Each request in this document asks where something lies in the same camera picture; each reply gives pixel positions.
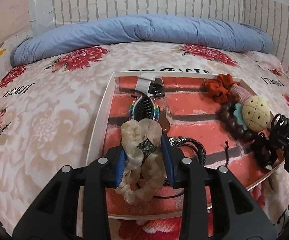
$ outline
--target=cream scrunchie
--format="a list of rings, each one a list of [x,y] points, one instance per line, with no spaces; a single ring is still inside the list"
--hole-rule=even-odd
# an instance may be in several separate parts
[[[129,204],[149,201],[156,190],[163,187],[166,178],[160,150],[162,128],[160,124],[151,119],[142,119],[140,122],[131,119],[122,124],[121,134],[122,146],[127,155],[127,165],[122,182],[116,188],[116,192],[124,195],[125,201]],[[147,138],[158,148],[142,163],[143,152],[137,146]],[[132,190],[130,185],[137,183],[140,175],[147,181],[147,184],[140,189]]]

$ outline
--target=label on scrunchie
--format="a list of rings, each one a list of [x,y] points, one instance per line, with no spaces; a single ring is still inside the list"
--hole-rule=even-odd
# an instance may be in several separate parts
[[[143,152],[143,160],[145,160],[151,153],[153,153],[157,146],[154,146],[148,138],[146,138],[142,143],[139,143],[137,148]]]

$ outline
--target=yellow plush ornament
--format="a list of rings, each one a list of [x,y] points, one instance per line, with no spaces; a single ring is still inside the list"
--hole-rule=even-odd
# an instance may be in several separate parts
[[[247,127],[254,132],[264,130],[271,119],[267,102],[259,96],[249,97],[245,101],[242,107],[242,116]]]

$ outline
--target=orange scrunchie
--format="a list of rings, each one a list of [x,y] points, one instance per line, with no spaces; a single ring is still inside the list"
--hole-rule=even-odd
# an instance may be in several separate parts
[[[238,101],[238,98],[231,94],[230,88],[234,83],[231,75],[220,74],[217,76],[217,79],[208,79],[205,83],[205,86],[208,89],[208,94],[216,101],[217,103],[224,104],[228,101]]]

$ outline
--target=floral bed sheet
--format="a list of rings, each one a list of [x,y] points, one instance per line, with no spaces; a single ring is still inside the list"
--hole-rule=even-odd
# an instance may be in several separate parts
[[[114,71],[128,70],[231,74],[264,97],[273,114],[289,117],[287,76],[244,54],[204,46],[103,45],[11,69],[0,81],[0,222],[9,234],[63,165],[84,165],[107,82]],[[270,186],[264,181],[251,194],[280,232],[289,212],[289,174],[280,167],[271,177]],[[113,239],[178,239],[180,223],[110,220],[110,228]]]

